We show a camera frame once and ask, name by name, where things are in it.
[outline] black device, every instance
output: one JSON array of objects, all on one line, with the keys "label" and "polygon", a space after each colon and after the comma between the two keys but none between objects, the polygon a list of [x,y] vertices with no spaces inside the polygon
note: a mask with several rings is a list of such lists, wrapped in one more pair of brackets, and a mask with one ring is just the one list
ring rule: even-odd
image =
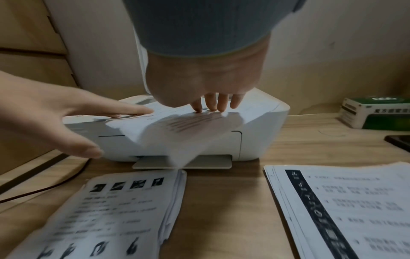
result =
[{"label": "black device", "polygon": [[384,140],[410,152],[410,135],[389,135]]}]

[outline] printed image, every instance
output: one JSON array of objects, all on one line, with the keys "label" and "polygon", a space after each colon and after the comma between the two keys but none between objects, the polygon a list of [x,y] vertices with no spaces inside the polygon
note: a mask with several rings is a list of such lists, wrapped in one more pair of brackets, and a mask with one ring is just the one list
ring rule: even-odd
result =
[{"label": "printed image", "polygon": [[156,178],[154,179],[154,181],[152,182],[151,186],[160,186],[162,185],[162,182],[164,181],[164,178]]},{"label": "printed image", "polygon": [[42,258],[46,258],[46,257],[51,256],[51,254],[53,253],[54,249],[50,249],[50,250],[47,250],[47,249],[48,249],[48,246],[46,246],[46,247],[43,249],[43,251],[38,255],[37,259],[42,259]]},{"label": "printed image", "polygon": [[119,191],[122,190],[125,186],[125,182],[114,183],[110,191]]},{"label": "printed image", "polygon": [[138,239],[139,237],[136,237],[135,240],[130,244],[129,248],[127,249],[128,256],[135,254],[135,252],[137,251],[138,245],[136,243]]},{"label": "printed image", "polygon": [[64,253],[61,255],[60,259],[64,259],[67,256],[69,256],[72,252],[74,252],[74,250],[76,249],[76,247],[74,246],[74,243],[71,243],[68,248],[64,251]]},{"label": "printed image", "polygon": [[146,180],[133,181],[130,189],[142,188],[144,187]]},{"label": "printed image", "polygon": [[106,184],[96,184],[90,192],[100,192],[105,186]]},{"label": "printed image", "polygon": [[102,254],[107,246],[108,242],[102,241],[95,245],[93,252],[91,253],[90,257],[98,256]]}]

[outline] wooden desk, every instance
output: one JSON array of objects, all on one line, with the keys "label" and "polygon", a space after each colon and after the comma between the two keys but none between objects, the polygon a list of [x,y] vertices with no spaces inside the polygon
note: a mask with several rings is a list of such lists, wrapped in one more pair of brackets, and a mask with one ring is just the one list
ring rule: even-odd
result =
[{"label": "wooden desk", "polygon": [[[161,247],[160,257],[298,257],[292,249],[293,241],[286,235],[287,226],[283,225],[272,198],[263,165],[366,166],[410,162],[408,152],[383,141],[388,134],[400,132],[350,129],[337,121],[335,114],[290,116],[279,137],[260,160],[234,163],[230,170],[189,170],[182,209],[170,239]],[[0,199],[58,182],[78,171],[84,161],[76,157],[65,159],[16,187],[12,195],[5,193]],[[95,160],[82,175],[59,188],[25,202],[16,200],[0,204],[0,211],[4,210],[0,213],[0,259],[33,230],[43,226],[86,179],[106,173],[129,172],[131,165]],[[17,168],[11,173],[18,174],[19,170],[22,171]]]}]

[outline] fingernail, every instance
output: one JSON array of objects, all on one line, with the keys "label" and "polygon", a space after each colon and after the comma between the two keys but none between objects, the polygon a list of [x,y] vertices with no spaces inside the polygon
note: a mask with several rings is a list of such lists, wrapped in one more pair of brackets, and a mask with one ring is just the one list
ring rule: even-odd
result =
[{"label": "fingernail", "polygon": [[98,147],[88,148],[84,151],[83,156],[88,158],[100,158],[104,152]]}]

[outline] printer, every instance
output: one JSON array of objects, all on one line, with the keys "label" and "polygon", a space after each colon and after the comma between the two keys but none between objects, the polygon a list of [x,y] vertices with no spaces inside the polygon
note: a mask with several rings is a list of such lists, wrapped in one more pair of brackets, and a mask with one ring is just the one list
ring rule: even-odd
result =
[{"label": "printer", "polygon": [[[138,52],[142,74],[145,75],[146,53],[138,44]],[[280,131],[290,107],[268,95],[267,93],[253,89],[243,102],[255,102],[263,98],[270,98],[272,102],[278,103],[276,108],[265,113],[235,130],[224,134],[217,141],[210,143],[193,161],[184,168],[190,169],[227,169],[232,161],[248,161],[261,157],[268,149],[274,138]],[[122,102],[147,105],[156,102],[151,95],[133,96],[121,100]],[[104,158],[120,162],[136,162],[135,169],[164,169],[169,168],[163,150],[145,149],[135,145],[130,139],[121,133],[119,129],[106,125],[110,120],[103,116],[67,116],[63,123],[72,131],[90,139],[100,146],[104,151]]]}]

